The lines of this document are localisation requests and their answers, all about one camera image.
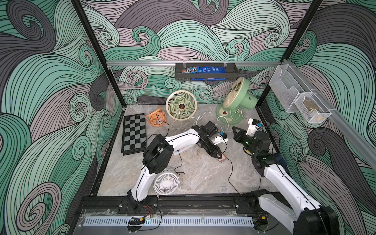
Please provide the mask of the pink usb plug adapter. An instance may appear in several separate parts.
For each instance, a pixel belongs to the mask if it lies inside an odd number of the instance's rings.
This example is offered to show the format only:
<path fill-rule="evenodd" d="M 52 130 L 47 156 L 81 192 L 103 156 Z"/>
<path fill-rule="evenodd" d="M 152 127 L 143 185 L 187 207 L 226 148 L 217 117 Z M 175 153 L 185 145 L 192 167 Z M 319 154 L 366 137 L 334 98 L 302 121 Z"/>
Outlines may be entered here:
<path fill-rule="evenodd" d="M 225 156 L 221 156 L 221 158 L 218 160 L 219 162 L 224 162 L 226 160 Z"/>

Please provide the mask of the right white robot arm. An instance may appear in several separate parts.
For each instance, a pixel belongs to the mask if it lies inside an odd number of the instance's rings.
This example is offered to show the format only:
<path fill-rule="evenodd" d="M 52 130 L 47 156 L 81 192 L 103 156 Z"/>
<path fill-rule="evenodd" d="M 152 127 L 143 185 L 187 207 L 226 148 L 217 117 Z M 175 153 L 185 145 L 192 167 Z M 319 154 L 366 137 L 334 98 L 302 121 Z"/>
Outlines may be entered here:
<path fill-rule="evenodd" d="M 247 131 L 233 127 L 234 141 L 243 145 L 251 156 L 256 171 L 268 179 L 278 190 L 287 205 L 271 193 L 256 191 L 255 206 L 270 213 L 293 235 L 338 235 L 337 213 L 325 207 L 305 192 L 278 163 L 279 153 L 269 152 L 271 141 L 266 132 L 257 130 L 251 136 Z"/>

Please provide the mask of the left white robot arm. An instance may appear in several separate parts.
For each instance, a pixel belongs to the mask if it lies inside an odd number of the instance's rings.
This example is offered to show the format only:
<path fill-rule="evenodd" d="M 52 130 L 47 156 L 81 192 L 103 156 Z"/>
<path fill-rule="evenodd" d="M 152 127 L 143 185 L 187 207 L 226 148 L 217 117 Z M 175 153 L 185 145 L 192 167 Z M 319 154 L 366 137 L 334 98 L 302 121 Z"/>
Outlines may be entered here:
<path fill-rule="evenodd" d="M 168 166 L 173 153 L 184 147 L 199 145 L 212 158 L 220 162 L 224 161 L 225 154 L 212 140 L 217 131 L 218 128 L 210 121 L 204 126 L 194 125 L 187 131 L 174 136 L 156 135 L 143 153 L 141 174 L 135 186 L 128 191 L 127 197 L 136 204 L 144 201 L 156 175 Z"/>

